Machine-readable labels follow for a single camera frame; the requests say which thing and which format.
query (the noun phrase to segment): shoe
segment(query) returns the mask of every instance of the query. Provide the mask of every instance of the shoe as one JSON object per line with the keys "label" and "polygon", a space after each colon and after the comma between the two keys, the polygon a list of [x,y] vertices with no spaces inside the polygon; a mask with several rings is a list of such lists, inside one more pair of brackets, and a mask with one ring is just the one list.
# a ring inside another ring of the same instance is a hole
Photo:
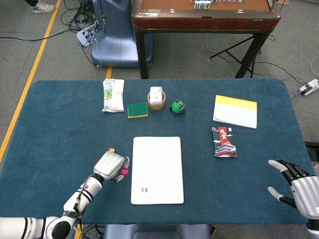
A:
{"label": "shoe", "polygon": [[42,1],[39,1],[35,6],[32,7],[33,13],[49,13],[55,10],[54,5],[45,4]]}

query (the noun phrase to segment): green ball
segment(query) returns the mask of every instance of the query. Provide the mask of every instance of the green ball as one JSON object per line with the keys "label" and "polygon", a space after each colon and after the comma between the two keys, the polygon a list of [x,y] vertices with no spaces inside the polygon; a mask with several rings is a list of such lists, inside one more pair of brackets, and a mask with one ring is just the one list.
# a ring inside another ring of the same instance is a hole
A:
{"label": "green ball", "polygon": [[177,100],[171,104],[170,110],[175,114],[182,114],[185,110],[185,104],[183,101]]}

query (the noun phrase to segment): yellow notebook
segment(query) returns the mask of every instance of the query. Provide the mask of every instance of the yellow notebook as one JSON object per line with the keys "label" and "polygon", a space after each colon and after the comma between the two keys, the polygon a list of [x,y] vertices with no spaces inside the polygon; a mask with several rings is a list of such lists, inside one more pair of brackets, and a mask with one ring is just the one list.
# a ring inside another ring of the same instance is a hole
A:
{"label": "yellow notebook", "polygon": [[257,102],[216,95],[213,120],[257,128]]}

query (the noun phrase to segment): sponge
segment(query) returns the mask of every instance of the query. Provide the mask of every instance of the sponge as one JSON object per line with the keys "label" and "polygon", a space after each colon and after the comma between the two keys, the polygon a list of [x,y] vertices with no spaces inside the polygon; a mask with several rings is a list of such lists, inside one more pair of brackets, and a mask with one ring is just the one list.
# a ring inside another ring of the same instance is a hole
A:
{"label": "sponge", "polygon": [[129,119],[142,118],[149,116],[148,103],[138,103],[128,105]]}

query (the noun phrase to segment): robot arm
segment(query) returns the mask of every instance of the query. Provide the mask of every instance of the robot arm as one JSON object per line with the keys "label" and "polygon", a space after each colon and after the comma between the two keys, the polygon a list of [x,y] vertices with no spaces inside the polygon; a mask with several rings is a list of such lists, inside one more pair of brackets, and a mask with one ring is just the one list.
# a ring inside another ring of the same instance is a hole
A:
{"label": "robot arm", "polygon": [[[122,174],[117,175],[124,164]],[[72,197],[64,204],[62,217],[0,218],[0,239],[65,239],[76,220],[81,219],[86,207],[102,189],[103,182],[121,181],[128,174],[129,158],[107,151]]]}
{"label": "robot arm", "polygon": [[311,238],[319,239],[319,178],[283,160],[269,160],[268,163],[285,177],[294,198],[278,193],[273,187],[268,187],[268,191],[278,201],[296,208],[304,218],[307,218],[309,221],[307,228]]}

